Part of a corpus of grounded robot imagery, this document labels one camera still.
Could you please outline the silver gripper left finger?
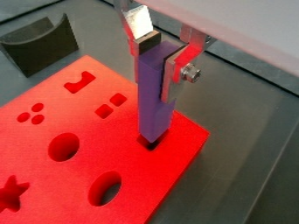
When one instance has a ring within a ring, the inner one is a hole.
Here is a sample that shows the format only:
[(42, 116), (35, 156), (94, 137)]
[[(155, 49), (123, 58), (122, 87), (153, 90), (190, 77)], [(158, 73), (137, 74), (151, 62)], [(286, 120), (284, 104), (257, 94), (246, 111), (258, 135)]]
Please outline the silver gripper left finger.
[(135, 0), (114, 0), (117, 13), (126, 30), (130, 52), (139, 56), (162, 42), (162, 33), (155, 30), (150, 10)]

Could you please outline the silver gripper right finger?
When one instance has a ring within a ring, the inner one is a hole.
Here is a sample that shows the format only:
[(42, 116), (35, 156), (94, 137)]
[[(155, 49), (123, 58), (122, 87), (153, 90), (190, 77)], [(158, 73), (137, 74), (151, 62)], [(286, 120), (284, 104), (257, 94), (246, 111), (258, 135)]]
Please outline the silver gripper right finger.
[(216, 38), (185, 24), (181, 31), (181, 41), (185, 46), (167, 57), (165, 62), (161, 95), (165, 103), (177, 100), (186, 81), (194, 83), (201, 78), (202, 70), (193, 62), (216, 42)]

